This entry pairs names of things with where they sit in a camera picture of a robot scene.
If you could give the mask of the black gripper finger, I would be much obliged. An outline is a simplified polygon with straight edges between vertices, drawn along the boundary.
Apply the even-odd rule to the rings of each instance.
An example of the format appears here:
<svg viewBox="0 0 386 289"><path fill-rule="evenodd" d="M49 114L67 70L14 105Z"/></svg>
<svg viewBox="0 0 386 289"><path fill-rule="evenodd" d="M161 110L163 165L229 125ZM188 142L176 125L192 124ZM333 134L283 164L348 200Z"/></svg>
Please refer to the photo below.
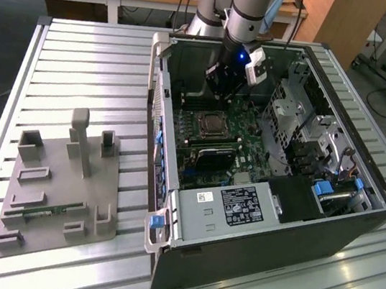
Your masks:
<svg viewBox="0 0 386 289"><path fill-rule="evenodd" d="M224 98L227 79L226 69L227 66L224 63L216 63L205 72L206 83L218 101Z"/></svg>
<svg viewBox="0 0 386 289"><path fill-rule="evenodd" d="M246 85L246 80L244 78L233 78L230 80L229 84L227 84L226 93L225 93L225 101L230 102L233 100L235 95L242 90L242 88Z"/></svg>

